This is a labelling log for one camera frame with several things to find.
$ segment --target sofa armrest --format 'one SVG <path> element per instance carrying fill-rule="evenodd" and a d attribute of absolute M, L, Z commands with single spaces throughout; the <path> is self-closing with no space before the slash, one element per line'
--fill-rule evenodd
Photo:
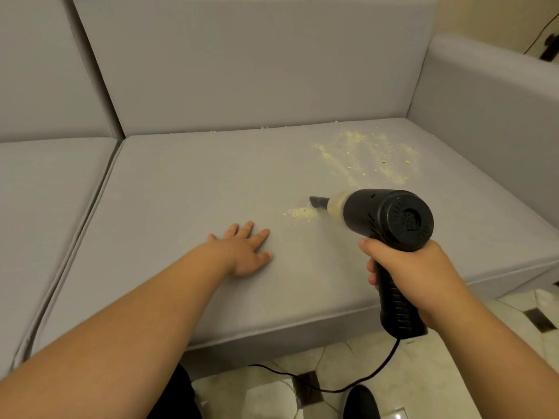
<path fill-rule="evenodd" d="M 408 118 L 559 228 L 559 68 L 455 35 L 431 42 Z"/>

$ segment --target left hand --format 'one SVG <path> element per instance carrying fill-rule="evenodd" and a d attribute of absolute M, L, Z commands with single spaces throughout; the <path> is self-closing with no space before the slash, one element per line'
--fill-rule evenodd
<path fill-rule="evenodd" d="M 253 226 L 254 222 L 249 221 L 239 229 L 239 224 L 234 223 L 227 229 L 223 239 L 217 239 L 213 233 L 208 235 L 207 244 L 214 245 L 218 249 L 219 255 L 227 262 L 230 275 L 250 275 L 274 258 L 270 251 L 255 253 L 270 234 L 270 230 L 264 229 L 249 237 Z"/>

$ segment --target hand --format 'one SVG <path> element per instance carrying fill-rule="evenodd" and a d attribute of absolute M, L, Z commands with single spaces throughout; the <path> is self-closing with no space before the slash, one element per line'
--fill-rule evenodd
<path fill-rule="evenodd" d="M 270 251 L 255 253 L 270 234 L 270 230 L 264 229 L 249 238 L 253 226 L 254 222 L 249 221 L 239 230 L 239 224 L 234 223 L 220 240 L 212 233 L 208 235 L 207 244 L 214 245 L 219 251 L 219 255 L 227 262 L 230 275 L 250 275 L 274 258 Z"/>
<path fill-rule="evenodd" d="M 470 294 L 451 260 L 433 240 L 414 253 L 395 250 L 367 238 L 360 240 L 359 248 L 371 257 L 367 262 L 367 270 L 371 272 L 369 282 L 377 288 L 373 266 L 376 260 L 390 272 L 398 289 L 418 308 L 423 322 L 430 328 L 436 328 L 437 316 L 444 314 L 448 303 Z"/>

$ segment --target vacuum handle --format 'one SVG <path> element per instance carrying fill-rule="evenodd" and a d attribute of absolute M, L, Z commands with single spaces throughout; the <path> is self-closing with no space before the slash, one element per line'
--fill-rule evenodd
<path fill-rule="evenodd" d="M 382 327 L 399 340 L 427 334 L 427 326 L 419 317 L 417 308 L 396 287 L 390 273 L 376 261 L 374 271 L 381 298 Z"/>

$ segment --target forearm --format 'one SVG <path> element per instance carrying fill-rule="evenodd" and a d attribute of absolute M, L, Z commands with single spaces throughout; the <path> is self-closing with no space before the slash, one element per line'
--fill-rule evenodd
<path fill-rule="evenodd" d="M 227 266 L 199 246 L 0 382 L 0 417 L 145 418 Z"/>
<path fill-rule="evenodd" d="M 482 417 L 557 414 L 559 375 L 469 291 L 434 318 Z"/>

